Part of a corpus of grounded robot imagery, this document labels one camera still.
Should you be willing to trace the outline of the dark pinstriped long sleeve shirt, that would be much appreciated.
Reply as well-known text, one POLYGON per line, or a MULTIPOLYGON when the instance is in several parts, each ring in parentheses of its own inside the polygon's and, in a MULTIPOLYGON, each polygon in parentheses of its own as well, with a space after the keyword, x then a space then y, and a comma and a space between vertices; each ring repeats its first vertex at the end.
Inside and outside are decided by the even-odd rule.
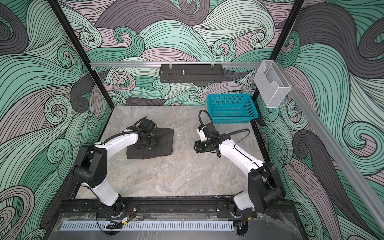
POLYGON ((173 153, 174 129, 154 128, 153 136, 139 136, 138 142, 128 146, 128 159, 145 160, 169 156, 173 153))

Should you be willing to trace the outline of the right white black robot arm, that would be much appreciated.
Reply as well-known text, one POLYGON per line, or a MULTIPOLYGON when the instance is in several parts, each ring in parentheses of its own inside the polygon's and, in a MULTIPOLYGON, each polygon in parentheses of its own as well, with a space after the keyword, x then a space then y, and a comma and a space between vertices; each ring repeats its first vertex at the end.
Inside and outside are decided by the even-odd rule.
POLYGON ((240 148, 232 139, 233 135, 250 129, 241 129, 227 134, 220 134, 208 111, 198 113, 200 137, 194 143, 197 154, 214 153, 217 157, 226 157, 248 178, 248 190, 231 197, 229 209, 235 218, 244 217, 247 211, 261 212, 286 196, 282 179, 277 167, 272 162, 264 162, 240 148))

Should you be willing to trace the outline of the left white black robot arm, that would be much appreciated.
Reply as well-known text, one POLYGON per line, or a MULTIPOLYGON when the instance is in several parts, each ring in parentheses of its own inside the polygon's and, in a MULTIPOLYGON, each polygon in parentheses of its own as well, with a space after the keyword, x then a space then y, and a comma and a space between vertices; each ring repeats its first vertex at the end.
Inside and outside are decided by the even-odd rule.
POLYGON ((143 143, 145 147, 156 142, 154 129, 157 125, 143 117, 133 126, 106 140, 83 144, 79 148, 72 175, 79 183, 85 184, 97 197, 102 209, 112 218, 122 216, 125 206, 119 195, 107 180, 108 160, 119 151, 143 143))

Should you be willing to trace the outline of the teal plastic basket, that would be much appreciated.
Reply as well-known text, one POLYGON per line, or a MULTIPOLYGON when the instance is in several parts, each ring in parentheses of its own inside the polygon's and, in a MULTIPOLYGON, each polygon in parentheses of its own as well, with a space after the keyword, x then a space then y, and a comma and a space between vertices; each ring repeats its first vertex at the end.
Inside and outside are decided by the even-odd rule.
POLYGON ((249 95, 208 95, 208 112, 214 124, 245 124, 257 119, 259 113, 249 95))

